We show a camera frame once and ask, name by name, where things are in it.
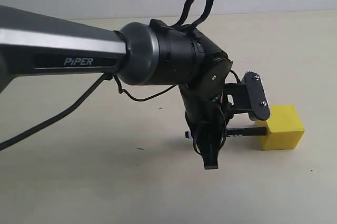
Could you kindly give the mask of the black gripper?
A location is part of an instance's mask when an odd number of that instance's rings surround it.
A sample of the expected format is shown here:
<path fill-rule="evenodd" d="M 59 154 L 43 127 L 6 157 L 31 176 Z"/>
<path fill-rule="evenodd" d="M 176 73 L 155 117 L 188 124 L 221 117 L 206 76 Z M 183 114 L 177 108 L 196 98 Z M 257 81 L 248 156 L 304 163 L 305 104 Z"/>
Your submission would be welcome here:
<path fill-rule="evenodd" d="M 226 110 L 223 93 L 203 99 L 191 91 L 184 92 L 185 119 L 193 137 L 193 148 L 202 156 L 205 170 L 218 169 L 218 156 L 226 141 L 227 125 L 232 116 Z"/>

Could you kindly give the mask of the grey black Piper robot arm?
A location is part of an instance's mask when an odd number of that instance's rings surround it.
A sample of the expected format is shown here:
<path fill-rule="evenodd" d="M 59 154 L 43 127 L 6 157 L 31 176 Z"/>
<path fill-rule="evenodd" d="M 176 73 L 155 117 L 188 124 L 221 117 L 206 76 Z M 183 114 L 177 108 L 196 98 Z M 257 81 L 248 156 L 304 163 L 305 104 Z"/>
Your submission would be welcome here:
<path fill-rule="evenodd" d="M 1 89 L 17 77 L 102 73 L 118 84 L 174 85 L 205 169 L 218 167 L 225 142 L 226 52 L 198 29 L 159 20 L 106 30 L 1 7 Z"/>

